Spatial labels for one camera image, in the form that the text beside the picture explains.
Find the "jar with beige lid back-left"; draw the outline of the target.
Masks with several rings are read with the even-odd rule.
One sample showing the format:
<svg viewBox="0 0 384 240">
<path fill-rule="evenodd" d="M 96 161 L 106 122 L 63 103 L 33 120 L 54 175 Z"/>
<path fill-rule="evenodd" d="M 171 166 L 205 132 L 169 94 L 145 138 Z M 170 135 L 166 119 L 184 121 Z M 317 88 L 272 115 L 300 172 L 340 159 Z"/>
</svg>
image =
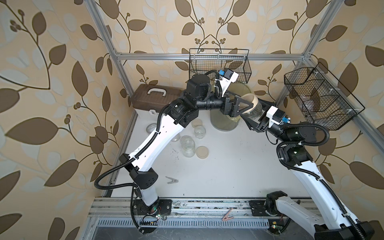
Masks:
<svg viewBox="0 0 384 240">
<path fill-rule="evenodd" d="M 202 125 L 199 125 L 199 126 L 195 127 L 194 133 L 195 133 L 196 138 L 201 140 L 206 135 L 206 128 Z"/>
</svg>

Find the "beige jar lid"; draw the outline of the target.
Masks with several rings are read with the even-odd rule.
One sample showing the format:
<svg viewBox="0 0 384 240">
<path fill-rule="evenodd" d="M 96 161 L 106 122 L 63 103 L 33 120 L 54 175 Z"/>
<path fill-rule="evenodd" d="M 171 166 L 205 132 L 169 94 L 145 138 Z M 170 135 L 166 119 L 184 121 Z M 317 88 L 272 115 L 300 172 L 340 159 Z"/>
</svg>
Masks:
<svg viewBox="0 0 384 240">
<path fill-rule="evenodd" d="M 196 155 L 199 159 L 206 159 L 209 156 L 209 149 L 205 146 L 200 146 L 196 149 Z"/>
<path fill-rule="evenodd" d="M 193 128 L 196 128 L 198 126 L 202 126 L 203 122 L 201 119 L 194 119 L 193 121 L 191 121 L 191 125 Z"/>
</svg>

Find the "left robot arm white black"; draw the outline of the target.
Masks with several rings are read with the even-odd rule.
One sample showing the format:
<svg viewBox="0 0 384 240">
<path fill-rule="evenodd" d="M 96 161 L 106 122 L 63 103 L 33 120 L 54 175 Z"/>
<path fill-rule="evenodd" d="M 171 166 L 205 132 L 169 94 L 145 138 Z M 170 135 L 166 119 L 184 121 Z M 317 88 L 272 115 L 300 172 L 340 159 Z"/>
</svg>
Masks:
<svg viewBox="0 0 384 240">
<path fill-rule="evenodd" d="M 159 205 L 159 196 L 154 187 L 158 174 L 152 165 L 166 145 L 198 117 L 200 110 L 218 109 L 224 115 L 237 117 L 254 106 L 238 96 L 231 100 L 226 93 L 238 77 L 238 73 L 229 69 L 193 75 L 181 95 L 161 109 L 156 129 L 135 151 L 120 156 L 122 164 L 98 176 L 94 186 L 99 190 L 132 187 L 147 208 L 145 213 L 154 213 Z M 121 168 L 128 169 L 132 183 L 100 185 L 103 178 Z"/>
</svg>

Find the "jar with beige lid front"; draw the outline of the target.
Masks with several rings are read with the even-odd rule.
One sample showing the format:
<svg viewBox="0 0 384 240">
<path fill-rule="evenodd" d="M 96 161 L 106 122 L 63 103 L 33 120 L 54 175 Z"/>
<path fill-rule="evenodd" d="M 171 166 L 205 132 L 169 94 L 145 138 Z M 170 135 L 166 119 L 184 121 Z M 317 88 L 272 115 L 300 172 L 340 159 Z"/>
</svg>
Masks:
<svg viewBox="0 0 384 240">
<path fill-rule="evenodd" d="M 187 157 L 191 158 L 196 153 L 196 145 L 195 141 L 191 136 L 182 136 L 180 139 L 180 143 L 182 146 L 182 154 Z"/>
</svg>

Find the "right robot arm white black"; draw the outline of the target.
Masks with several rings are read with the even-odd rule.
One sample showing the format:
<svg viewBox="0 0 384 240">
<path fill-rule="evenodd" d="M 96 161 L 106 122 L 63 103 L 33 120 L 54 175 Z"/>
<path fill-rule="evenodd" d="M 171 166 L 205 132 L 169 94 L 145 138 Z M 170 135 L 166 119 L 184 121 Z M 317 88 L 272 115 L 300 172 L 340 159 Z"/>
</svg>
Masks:
<svg viewBox="0 0 384 240">
<path fill-rule="evenodd" d="M 281 213 L 305 229 L 315 240 L 370 240 L 375 230 L 352 213 L 327 183 L 306 147 L 320 147 L 330 140 L 324 126 L 312 123 L 292 124 L 285 112 L 270 102 L 256 104 L 241 100 L 237 113 L 251 131 L 269 132 L 278 139 L 279 162 L 302 183 L 317 206 L 320 216 L 308 211 L 283 192 L 266 198 L 269 215 Z"/>
</svg>

